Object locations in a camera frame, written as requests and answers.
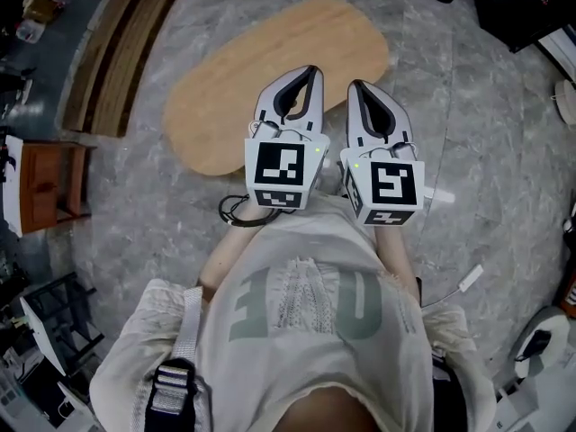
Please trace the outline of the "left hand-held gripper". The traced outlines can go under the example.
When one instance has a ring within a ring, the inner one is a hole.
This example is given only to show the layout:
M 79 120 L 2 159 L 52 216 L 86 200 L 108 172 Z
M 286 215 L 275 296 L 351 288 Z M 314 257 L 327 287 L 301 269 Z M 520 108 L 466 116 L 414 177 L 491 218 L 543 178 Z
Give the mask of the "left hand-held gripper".
M 324 76 L 314 65 L 283 74 L 260 93 L 258 121 L 245 139 L 246 187 L 255 204 L 306 208 L 330 145 L 328 136 L 312 132 L 321 131 L 323 111 Z

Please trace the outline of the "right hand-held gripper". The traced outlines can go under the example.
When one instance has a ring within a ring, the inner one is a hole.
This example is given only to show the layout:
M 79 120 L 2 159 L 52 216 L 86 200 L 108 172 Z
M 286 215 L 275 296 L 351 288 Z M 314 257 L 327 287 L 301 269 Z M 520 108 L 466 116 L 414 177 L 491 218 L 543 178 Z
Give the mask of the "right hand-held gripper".
M 356 221 L 365 226 L 401 226 L 426 199 L 451 203 L 453 195 L 425 185 L 410 118 L 380 87 L 356 79 L 348 87 L 347 145 L 340 152 L 343 186 Z M 398 143 L 386 148 L 374 143 Z

